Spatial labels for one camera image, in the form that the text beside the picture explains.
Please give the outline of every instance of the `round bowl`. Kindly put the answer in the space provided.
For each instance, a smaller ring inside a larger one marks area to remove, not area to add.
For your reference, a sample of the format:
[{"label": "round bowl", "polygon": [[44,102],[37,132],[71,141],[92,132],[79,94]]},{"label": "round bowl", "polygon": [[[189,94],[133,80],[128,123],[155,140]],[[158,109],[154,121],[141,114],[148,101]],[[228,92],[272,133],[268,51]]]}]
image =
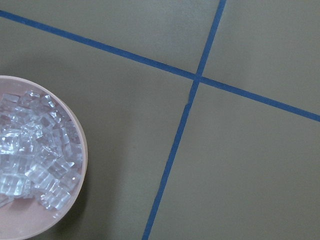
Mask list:
[{"label": "round bowl", "polygon": [[18,198],[0,208],[0,240],[23,240],[43,233],[51,228],[70,210],[76,201],[83,185],[88,164],[88,148],[85,133],[70,108],[52,92],[44,87],[14,76],[0,75],[0,100],[3,94],[9,93],[22,96],[26,91],[32,90],[40,94],[49,94],[56,103],[61,105],[68,113],[76,126],[82,148],[81,179],[75,189],[70,193],[71,198],[61,210],[47,210],[34,198]]}]

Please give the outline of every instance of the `blue line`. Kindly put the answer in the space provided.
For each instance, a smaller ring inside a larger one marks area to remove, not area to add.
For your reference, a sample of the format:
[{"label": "blue line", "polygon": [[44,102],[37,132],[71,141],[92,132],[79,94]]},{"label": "blue line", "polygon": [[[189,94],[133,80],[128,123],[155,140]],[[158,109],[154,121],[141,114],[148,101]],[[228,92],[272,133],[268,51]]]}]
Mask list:
[{"label": "blue line", "polygon": [[203,50],[203,53],[202,53],[202,56],[200,59],[198,69],[196,70],[197,76],[202,76],[202,74],[204,72],[204,69],[205,69],[205,66],[206,66],[206,63],[208,60],[209,52],[212,47],[212,44],[214,43],[214,39],[215,39],[217,30],[218,30],[218,26],[219,26],[220,19],[221,19],[222,13],[224,11],[225,5],[226,5],[226,0],[220,0],[219,5],[218,5],[216,12],[215,12],[213,24],[211,26],[208,38],[206,40],[206,44],[204,46],[204,50]]},{"label": "blue line", "polygon": [[[175,75],[179,75],[179,76],[182,76],[182,77],[190,79],[190,80],[194,80],[196,77],[195,74],[188,72],[188,71],[185,71],[185,70],[182,70],[182,69],[179,69],[177,67],[173,67],[173,66],[170,66],[170,65],[167,65],[167,64],[164,64],[164,63],[161,63],[161,62],[158,62],[158,61],[155,61],[155,60],[143,57],[143,56],[139,56],[134,53],[131,53],[131,52],[128,52],[128,51],[125,51],[125,50],[122,50],[122,49],[119,49],[119,48],[116,48],[113,46],[109,46],[107,44],[103,44],[101,42],[97,42],[97,41],[94,41],[94,40],[91,40],[91,39],[88,39],[88,38],[85,38],[85,37],[82,37],[82,36],[67,32],[67,31],[63,31],[58,28],[48,26],[48,25],[30,20],[30,19],[27,19],[27,18],[24,18],[21,16],[18,16],[18,15],[14,15],[14,14],[6,12],[6,11],[0,10],[0,17],[12,20],[14,22],[18,22],[21,24],[25,24],[25,25],[33,27],[33,28],[37,28],[37,29],[43,30],[48,33],[55,34],[55,35],[61,36],[63,38],[67,38],[67,39],[76,41],[78,43],[82,43],[82,44],[91,46],[93,48],[97,48],[97,49],[106,51],[108,53],[122,56],[124,58],[131,59],[133,61],[136,61],[136,62],[139,62],[142,64],[146,64],[148,66],[151,66],[151,67],[154,67],[157,69],[161,69],[166,72],[169,72],[169,73],[172,73]],[[291,106],[291,105],[288,105],[288,104],[285,104],[285,103],[282,103],[282,102],[279,102],[276,100],[272,100],[270,98],[267,98],[267,97],[264,97],[264,96],[261,96],[261,95],[258,95],[258,94],[255,94],[255,93],[252,93],[252,92],[249,92],[249,91],[246,91],[246,90],[243,90],[243,89],[240,89],[240,88],[237,88],[237,87],[234,87],[234,86],[222,83],[222,82],[218,82],[218,81],[206,78],[206,77],[201,77],[200,82],[203,84],[206,84],[206,85],[209,85],[209,86],[221,89],[221,90],[225,90],[227,92],[230,92],[230,93],[233,93],[233,94],[236,94],[239,96],[243,96],[243,97],[258,101],[260,103],[267,104],[267,105],[273,106],[275,108],[279,108],[279,109],[288,111],[290,113],[297,114],[302,117],[320,122],[320,115],[318,115],[318,114],[315,114],[315,113],[312,113],[309,111],[305,111],[303,109],[300,109],[300,108],[297,108],[297,107],[294,107],[294,106]]]},{"label": "blue line", "polygon": [[217,89],[221,89],[221,90],[227,91],[229,93],[233,93],[233,94],[236,94],[236,95],[239,95],[239,96],[251,99],[251,100],[255,100],[257,102],[267,104],[267,105],[276,107],[278,109],[282,109],[287,112],[297,114],[302,117],[320,122],[320,115],[318,115],[318,114],[315,114],[315,113],[312,113],[309,111],[305,111],[303,109],[300,109],[300,108],[297,108],[297,107],[270,99],[268,97],[261,96],[261,95],[258,95],[258,94],[255,94],[255,93],[252,93],[252,92],[249,92],[249,91],[246,91],[246,90],[243,90],[243,89],[240,89],[240,88],[237,88],[237,87],[225,84],[225,83],[221,83],[219,81],[215,81],[215,80],[212,80],[212,79],[209,79],[206,77],[202,77],[200,79],[200,82],[203,84],[215,87]]},{"label": "blue line", "polygon": [[37,21],[33,21],[33,20],[27,19],[25,17],[21,17],[18,15],[12,14],[7,11],[0,10],[0,17],[3,17],[8,20],[12,20],[17,23],[21,23],[21,24],[24,24],[24,25],[27,25],[27,26],[30,26],[30,27],[33,27],[36,29],[40,29],[40,30],[43,30],[45,32],[48,32],[48,33],[51,33],[54,35],[58,35],[60,37],[70,39],[72,41],[75,41],[75,42],[78,42],[81,44],[85,44],[85,45],[91,46],[93,48],[106,51],[111,54],[115,54],[115,55],[118,55],[118,56],[121,56],[121,57],[124,57],[127,59],[131,59],[133,61],[136,61],[136,62],[139,62],[142,64],[146,64],[148,66],[155,67],[157,69],[161,69],[166,72],[185,77],[187,79],[193,80],[194,76],[195,76],[193,73],[179,69],[177,67],[170,66],[165,63],[155,61],[150,58],[143,57],[143,56],[131,53],[129,51],[125,51],[120,48],[110,46],[110,45],[107,45],[107,44],[104,44],[104,43],[101,43],[101,42],[98,42],[98,41],[95,41],[95,40],[92,40],[89,38],[85,38],[83,36],[76,35],[71,32],[64,31],[64,30],[61,30],[61,29],[53,27],[53,26],[49,26],[49,25],[46,25],[46,24],[43,24],[43,23],[40,23]]},{"label": "blue line", "polygon": [[186,127],[186,124],[187,124],[187,120],[188,120],[190,109],[191,109],[191,107],[193,105],[193,102],[194,102],[196,94],[197,94],[197,90],[198,90],[198,87],[199,87],[200,79],[201,79],[202,73],[203,73],[203,71],[205,69],[205,66],[206,66],[206,63],[207,63],[207,59],[208,59],[208,56],[209,56],[209,52],[210,52],[211,46],[212,46],[212,44],[214,42],[215,35],[216,35],[217,29],[218,29],[218,25],[219,25],[219,22],[220,22],[220,19],[221,19],[225,4],[226,4],[226,0],[220,0],[218,8],[216,10],[216,13],[215,13],[215,16],[214,16],[214,19],[213,19],[213,23],[212,23],[212,26],[211,26],[207,41],[205,43],[205,46],[204,46],[204,49],[203,49],[203,52],[202,52],[201,60],[199,62],[196,74],[195,74],[194,79],[193,79],[193,83],[192,83],[192,86],[191,86],[191,89],[190,89],[190,93],[189,93],[188,103],[184,107],[184,110],[183,110],[183,113],[182,113],[182,116],[181,116],[181,120],[180,120],[178,129],[176,131],[176,134],[175,134],[175,137],[174,137],[174,141],[173,141],[173,144],[172,144],[172,147],[171,147],[171,151],[170,151],[168,160],[166,162],[166,165],[164,167],[164,171],[163,171],[162,178],[161,178],[161,181],[160,181],[159,189],[158,189],[158,192],[157,192],[157,194],[156,194],[156,196],[154,198],[153,205],[152,205],[148,220],[146,222],[146,226],[145,226],[145,229],[144,229],[144,232],[143,232],[143,235],[142,235],[142,240],[148,240],[149,239],[152,226],[153,226],[153,224],[155,222],[155,218],[156,218],[156,215],[157,215],[160,203],[161,203],[161,199],[162,199],[162,196],[164,194],[164,191],[165,191],[165,188],[166,188],[166,185],[167,185],[167,181],[168,181],[168,178],[169,178],[169,175],[170,175],[171,168],[172,168],[172,166],[174,164],[174,161],[175,161],[175,157],[176,157],[176,154],[177,154],[177,151],[178,151],[178,148],[179,148],[181,137],[182,137],[182,135],[184,133],[184,130],[185,130],[185,127]]}]

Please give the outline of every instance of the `bowl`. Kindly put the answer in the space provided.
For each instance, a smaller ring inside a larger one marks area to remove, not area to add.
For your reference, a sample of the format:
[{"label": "bowl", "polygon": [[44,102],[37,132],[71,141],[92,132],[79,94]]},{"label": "bowl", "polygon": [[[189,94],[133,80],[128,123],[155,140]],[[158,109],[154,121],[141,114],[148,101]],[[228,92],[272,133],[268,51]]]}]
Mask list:
[{"label": "bowl", "polygon": [[0,208],[0,240],[23,240],[43,233],[55,225],[70,210],[76,201],[83,185],[88,164],[88,148],[85,133],[70,108],[52,92],[44,87],[14,76],[0,75],[0,100],[3,94],[9,93],[22,96],[32,90],[39,94],[49,94],[57,104],[64,108],[76,126],[82,150],[82,167],[80,181],[70,193],[71,198],[60,210],[47,210],[35,198],[17,198]]}]

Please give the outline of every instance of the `floor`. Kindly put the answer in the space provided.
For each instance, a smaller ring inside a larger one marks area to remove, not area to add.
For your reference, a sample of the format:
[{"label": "floor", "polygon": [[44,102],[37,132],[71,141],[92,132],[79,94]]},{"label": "floor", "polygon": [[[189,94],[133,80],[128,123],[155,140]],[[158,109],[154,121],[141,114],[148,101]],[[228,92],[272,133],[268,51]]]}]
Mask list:
[{"label": "floor", "polygon": [[0,0],[0,75],[89,151],[33,240],[320,239],[320,2]]}]

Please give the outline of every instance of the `pile of clear cubes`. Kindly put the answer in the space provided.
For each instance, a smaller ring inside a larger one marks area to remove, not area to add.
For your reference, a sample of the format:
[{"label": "pile of clear cubes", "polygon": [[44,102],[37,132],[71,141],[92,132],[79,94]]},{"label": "pile of clear cubes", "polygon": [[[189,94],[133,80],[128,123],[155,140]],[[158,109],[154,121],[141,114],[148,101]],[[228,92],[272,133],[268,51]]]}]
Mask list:
[{"label": "pile of clear cubes", "polygon": [[35,198],[60,210],[71,198],[82,168],[77,129],[50,95],[5,93],[0,101],[0,208]]}]

